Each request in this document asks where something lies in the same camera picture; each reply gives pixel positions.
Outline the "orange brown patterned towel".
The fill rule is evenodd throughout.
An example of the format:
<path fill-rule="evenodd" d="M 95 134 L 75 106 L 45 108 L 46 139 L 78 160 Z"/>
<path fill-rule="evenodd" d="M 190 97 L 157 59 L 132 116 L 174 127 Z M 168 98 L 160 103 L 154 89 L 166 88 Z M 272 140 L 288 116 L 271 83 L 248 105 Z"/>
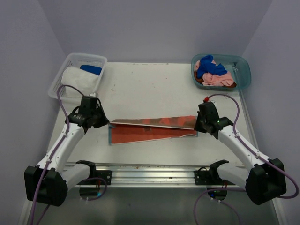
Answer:
<path fill-rule="evenodd" d="M 179 116 L 148 119 L 115 119 L 108 129 L 109 145 L 139 143 L 186 136 L 197 137 L 196 117 Z"/>

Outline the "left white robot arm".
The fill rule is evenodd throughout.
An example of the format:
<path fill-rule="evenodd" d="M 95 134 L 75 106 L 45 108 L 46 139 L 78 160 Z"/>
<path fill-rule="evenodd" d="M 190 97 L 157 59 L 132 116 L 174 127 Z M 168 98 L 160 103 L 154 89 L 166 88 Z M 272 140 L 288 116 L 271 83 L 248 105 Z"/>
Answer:
<path fill-rule="evenodd" d="M 83 96 L 81 104 L 66 118 L 63 130 L 36 166 L 28 166 L 24 172 L 27 199 L 33 203 L 61 206 L 68 192 L 80 182 L 92 184 L 100 180 L 95 163 L 79 160 L 64 170 L 65 164 L 76 145 L 90 128 L 100 128 L 109 124 L 99 98 Z"/>

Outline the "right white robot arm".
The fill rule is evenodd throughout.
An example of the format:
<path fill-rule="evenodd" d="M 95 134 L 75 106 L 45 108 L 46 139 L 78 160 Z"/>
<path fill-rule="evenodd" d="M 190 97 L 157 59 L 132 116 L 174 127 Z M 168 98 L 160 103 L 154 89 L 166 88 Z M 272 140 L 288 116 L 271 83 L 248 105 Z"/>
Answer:
<path fill-rule="evenodd" d="M 243 163 L 238 168 L 227 160 L 210 165 L 204 178 L 214 184 L 226 180 L 246 191 L 250 200 L 260 205 L 286 193 L 284 165 L 279 159 L 270 159 L 248 142 L 227 117 L 219 117 L 212 102 L 199 104 L 195 130 L 208 133 L 227 146 Z"/>

